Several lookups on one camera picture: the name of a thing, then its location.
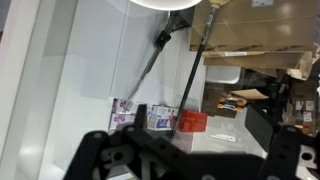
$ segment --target cardboard box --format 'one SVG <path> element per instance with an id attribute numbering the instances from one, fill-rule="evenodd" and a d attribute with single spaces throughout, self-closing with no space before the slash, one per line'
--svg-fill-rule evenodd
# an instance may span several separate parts
<path id="1" fill-rule="evenodd" d="M 135 115 L 137 113 L 138 107 L 140 104 L 145 104 L 145 103 L 140 103 L 140 102 L 128 102 L 127 100 L 124 99 L 113 99 L 113 104 L 112 104 L 112 111 L 111 113 L 116 113 L 116 114 L 131 114 Z M 147 104 L 147 117 L 150 118 L 151 116 L 151 110 L 152 110 L 152 105 Z"/>
<path id="2" fill-rule="evenodd" d="M 208 1 L 196 6 L 191 51 L 198 49 L 210 11 Z M 265 7 L 231 1 L 220 8 L 205 51 L 313 51 L 316 12 L 316 0 L 275 0 Z"/>
<path id="3" fill-rule="evenodd" d="M 158 106 L 154 105 L 152 107 L 152 112 L 151 114 L 159 115 L 159 116 L 176 116 L 178 113 L 177 108 L 172 108 L 172 107 L 165 107 L 165 106 Z"/>
<path id="4" fill-rule="evenodd" d="M 294 82 L 292 102 L 283 114 L 286 124 L 301 128 L 305 134 L 315 135 L 317 119 L 317 83 L 314 81 Z"/>
<path id="5" fill-rule="evenodd" d="M 230 93 L 246 100 L 264 100 L 269 98 L 268 96 L 260 93 L 257 89 L 230 91 Z"/>
<path id="6" fill-rule="evenodd" d="M 154 131 L 171 130 L 171 116 L 152 114 L 148 122 L 148 129 Z"/>
<path id="7" fill-rule="evenodd" d="M 119 124 L 134 122 L 134 118 L 131 114 L 112 114 L 109 129 L 116 129 Z"/>
<path id="8" fill-rule="evenodd" d="M 213 57 L 206 58 L 204 65 L 209 66 L 238 66 L 249 69 L 287 69 L 287 74 L 290 76 L 306 80 L 308 79 L 312 65 L 316 61 L 312 57 L 312 52 L 304 53 L 277 53 L 268 52 L 260 55 L 253 56 L 238 56 L 238 57 Z"/>

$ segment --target red object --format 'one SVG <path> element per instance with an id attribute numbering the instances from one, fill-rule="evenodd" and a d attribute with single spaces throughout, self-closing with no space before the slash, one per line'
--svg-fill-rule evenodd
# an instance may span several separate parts
<path id="1" fill-rule="evenodd" d="M 193 111 L 183 111 L 178 130 L 181 132 L 206 131 L 208 115 Z"/>

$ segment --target small box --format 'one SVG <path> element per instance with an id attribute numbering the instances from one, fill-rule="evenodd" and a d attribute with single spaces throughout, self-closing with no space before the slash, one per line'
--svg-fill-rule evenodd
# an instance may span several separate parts
<path id="1" fill-rule="evenodd" d="M 153 114 L 149 119 L 148 129 L 154 131 L 171 130 L 170 122 L 170 116 L 158 116 Z"/>
<path id="2" fill-rule="evenodd" d="M 130 111 L 126 110 L 127 100 L 124 99 L 113 99 L 113 104 L 112 104 L 112 113 L 116 114 L 131 114 Z"/>
<path id="3" fill-rule="evenodd" d="M 119 124 L 134 122 L 134 115 L 131 114 L 112 114 L 109 129 L 116 129 Z"/>
<path id="4" fill-rule="evenodd" d="M 159 116 L 171 116 L 178 113 L 178 109 L 165 107 L 165 106 L 153 106 L 152 113 Z"/>
<path id="5" fill-rule="evenodd" d="M 206 131 L 208 115 L 204 113 L 183 111 L 178 130 L 181 132 Z"/>
<path id="6" fill-rule="evenodd" d="M 317 82 L 293 82 L 292 101 L 284 114 L 285 123 L 301 128 L 305 134 L 316 135 Z"/>

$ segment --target metal rod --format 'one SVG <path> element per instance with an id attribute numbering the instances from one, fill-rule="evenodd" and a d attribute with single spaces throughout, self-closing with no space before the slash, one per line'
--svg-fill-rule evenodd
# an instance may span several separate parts
<path id="1" fill-rule="evenodd" d="M 188 99 L 188 95 L 189 95 L 190 89 L 192 87 L 193 79 L 194 79 L 194 76 L 196 75 L 196 72 L 197 72 L 197 69 L 198 69 L 198 65 L 199 65 L 199 62 L 200 62 L 200 59 L 201 59 L 201 56 L 202 56 L 202 52 L 204 51 L 205 45 L 206 45 L 206 43 L 208 41 L 208 38 L 209 38 L 209 33 L 210 33 L 210 30 L 211 30 L 212 22 L 216 18 L 218 10 L 219 9 L 217 9 L 217 8 L 212 8 L 212 11 L 211 11 L 211 13 L 210 13 L 210 15 L 208 17 L 207 25 L 206 25 L 206 28 L 205 28 L 204 33 L 202 35 L 201 44 L 199 46 L 199 49 L 198 49 L 198 52 L 197 52 L 197 56 L 196 56 L 196 59 L 195 59 L 195 61 L 193 63 L 192 70 L 191 70 L 191 73 L 190 73 L 190 76 L 189 76 L 189 80 L 187 82 L 186 89 L 184 90 L 183 97 L 182 97 L 182 100 L 181 100 L 181 103 L 180 103 L 180 106 L 179 106 L 177 119 L 176 119 L 176 121 L 174 123 L 174 127 L 172 129 L 172 134 L 171 134 L 171 137 L 170 137 L 171 139 L 174 137 L 175 131 L 178 128 L 178 125 L 179 125 L 179 122 L 180 122 L 180 119 L 181 119 L 181 115 L 182 115 L 182 111 L 184 109 L 184 106 L 186 105 L 186 102 L 187 102 L 187 99 Z"/>
<path id="2" fill-rule="evenodd" d="M 153 64 L 156 62 L 156 60 L 157 60 L 157 58 L 158 58 L 161 50 L 162 50 L 161 47 L 156 47 L 156 49 L 154 50 L 154 52 L 153 52 L 153 54 L 152 54 L 152 56 L 151 56 L 151 58 L 150 58 L 150 60 L 149 60 L 149 62 L 148 62 L 148 64 L 147 64 L 147 66 L 144 68 L 144 70 L 143 70 L 143 72 L 142 72 L 139 80 L 137 81 L 136 85 L 135 85 L 134 88 L 132 89 L 132 91 L 131 91 L 131 93 L 130 93 L 130 95 L 129 95 L 128 101 L 131 101 L 132 98 L 133 98 L 133 96 L 134 96 L 134 94 L 138 91 L 139 86 L 140 86 L 142 80 L 145 78 L 145 76 L 146 76 L 146 75 L 150 72 L 150 70 L 152 69 Z"/>
<path id="3" fill-rule="evenodd" d="M 167 25 L 166 25 L 166 27 L 164 29 L 164 32 L 167 33 L 168 35 L 170 35 L 173 32 L 173 29 L 174 29 L 176 23 L 178 21 L 180 21 L 180 20 L 181 20 L 181 17 L 179 15 L 179 12 L 177 12 L 177 11 L 171 12 L 171 15 L 170 15 L 170 17 L 168 19 L 168 23 L 167 23 Z M 162 51 L 162 49 L 163 49 L 163 47 L 158 46 L 156 44 L 156 49 L 154 50 L 154 52 L 153 52 L 153 54 L 152 54 L 152 56 L 151 56 L 151 58 L 150 58 L 150 60 L 149 60 L 149 62 L 147 64 L 147 66 L 144 68 L 142 74 L 139 77 L 139 80 L 137 81 L 136 85 L 134 86 L 134 88 L 132 89 L 132 91 L 131 91 L 131 93 L 130 93 L 130 95 L 128 97 L 128 101 L 129 102 L 132 101 L 133 96 L 138 91 L 142 80 L 151 71 L 151 69 L 152 69 L 154 63 L 156 62 L 156 60 L 157 60 L 160 52 Z"/>

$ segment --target lamp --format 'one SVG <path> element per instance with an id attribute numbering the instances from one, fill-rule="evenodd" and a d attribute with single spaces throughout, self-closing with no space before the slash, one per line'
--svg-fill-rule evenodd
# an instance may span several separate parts
<path id="1" fill-rule="evenodd" d="M 163 10 L 163 11 L 175 11 L 186 9 L 198 4 L 202 0 L 131 0 L 141 6 Z"/>

